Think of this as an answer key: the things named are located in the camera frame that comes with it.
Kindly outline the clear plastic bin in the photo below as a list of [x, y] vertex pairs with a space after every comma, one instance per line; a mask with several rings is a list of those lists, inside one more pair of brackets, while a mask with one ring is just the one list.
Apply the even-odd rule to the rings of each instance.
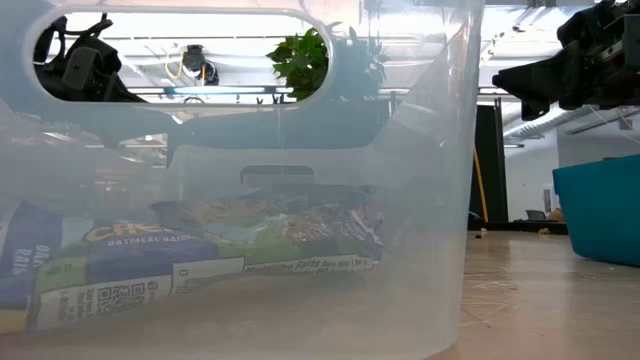
[[[115, 314], [0, 336], [0, 360], [423, 360], [458, 336], [485, 0], [0, 0], [0, 215], [63, 217], [60, 250], [95, 227], [159, 224], [160, 201], [262, 191], [366, 201], [384, 245], [369, 269], [246, 272]], [[74, 102], [40, 84], [56, 19], [118, 51], [142, 103]], [[376, 97], [298, 101], [266, 54], [314, 28], [378, 38]], [[202, 45], [218, 70], [181, 68]], [[109, 104], [168, 113], [168, 133], [102, 143]]]

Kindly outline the green leafy plant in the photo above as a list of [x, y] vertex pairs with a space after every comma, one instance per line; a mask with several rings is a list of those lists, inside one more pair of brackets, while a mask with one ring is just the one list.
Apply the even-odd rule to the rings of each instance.
[[290, 95], [298, 101], [319, 90], [330, 69], [335, 70], [331, 97], [349, 102], [370, 100], [386, 80], [385, 63], [390, 60], [378, 38], [360, 37], [350, 29], [347, 36], [327, 43], [314, 28], [285, 37], [266, 57], [272, 61], [274, 74], [285, 81], [292, 90]]

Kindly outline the black aluminium frame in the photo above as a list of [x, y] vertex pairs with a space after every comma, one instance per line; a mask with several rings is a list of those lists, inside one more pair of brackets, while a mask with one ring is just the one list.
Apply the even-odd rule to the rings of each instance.
[[553, 235], [567, 235], [568, 229], [565, 223], [542, 222], [542, 221], [517, 221], [517, 222], [470, 222], [467, 226], [469, 231], [510, 231], [510, 232], [532, 232], [538, 233], [542, 229], [547, 229]]

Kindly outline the teal plastic bin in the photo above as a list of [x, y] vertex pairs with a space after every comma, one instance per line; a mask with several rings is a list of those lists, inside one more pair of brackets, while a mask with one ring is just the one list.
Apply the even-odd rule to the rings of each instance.
[[553, 171], [574, 252], [640, 267], [640, 154]]

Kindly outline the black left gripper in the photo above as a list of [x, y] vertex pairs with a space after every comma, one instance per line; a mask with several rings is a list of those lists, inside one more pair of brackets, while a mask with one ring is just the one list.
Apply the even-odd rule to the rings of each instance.
[[[69, 30], [68, 18], [56, 19], [39, 36], [33, 54], [36, 76], [54, 97], [74, 102], [142, 103], [119, 77], [118, 51], [99, 39], [113, 25], [102, 15], [85, 30]], [[102, 123], [102, 143], [118, 146], [124, 140], [172, 131], [178, 124], [168, 113], [131, 104], [109, 104]]]

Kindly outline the black pillar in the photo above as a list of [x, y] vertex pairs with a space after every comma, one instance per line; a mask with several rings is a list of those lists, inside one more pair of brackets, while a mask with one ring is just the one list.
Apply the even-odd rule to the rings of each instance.
[[509, 220], [499, 99], [477, 106], [469, 211], [485, 223]]

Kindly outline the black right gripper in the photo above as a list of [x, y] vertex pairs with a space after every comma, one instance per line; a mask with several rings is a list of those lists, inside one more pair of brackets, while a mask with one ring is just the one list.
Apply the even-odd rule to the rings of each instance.
[[640, 0], [599, 0], [572, 15], [557, 38], [563, 48], [554, 56], [492, 78], [522, 101], [523, 121], [546, 115], [553, 103], [640, 106]]

